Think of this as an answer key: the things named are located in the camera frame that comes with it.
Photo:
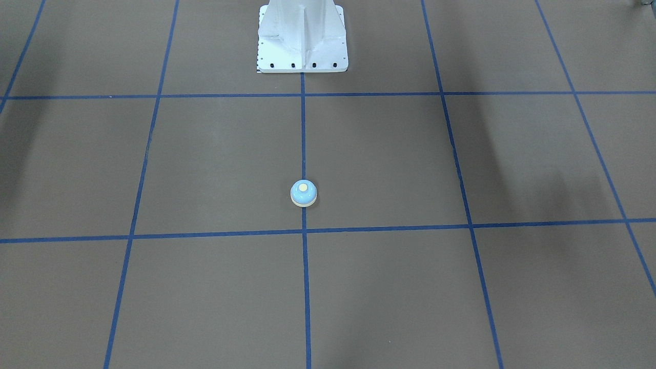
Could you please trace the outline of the blue desk bell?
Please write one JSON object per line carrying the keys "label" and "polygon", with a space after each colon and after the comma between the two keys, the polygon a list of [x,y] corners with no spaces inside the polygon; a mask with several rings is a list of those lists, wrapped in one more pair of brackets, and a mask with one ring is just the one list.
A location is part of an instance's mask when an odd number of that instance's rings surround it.
{"label": "blue desk bell", "polygon": [[318,199],[318,188],[309,180],[298,180],[290,188],[289,196],[293,204],[301,208],[306,208],[314,204],[316,199]]}

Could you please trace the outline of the white pedestal column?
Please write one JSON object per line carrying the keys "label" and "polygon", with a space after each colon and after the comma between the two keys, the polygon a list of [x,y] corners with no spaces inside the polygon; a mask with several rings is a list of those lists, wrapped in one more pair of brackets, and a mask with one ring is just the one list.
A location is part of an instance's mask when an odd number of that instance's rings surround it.
{"label": "white pedestal column", "polygon": [[258,11],[258,73],[349,68],[344,9],[333,1],[269,1]]}

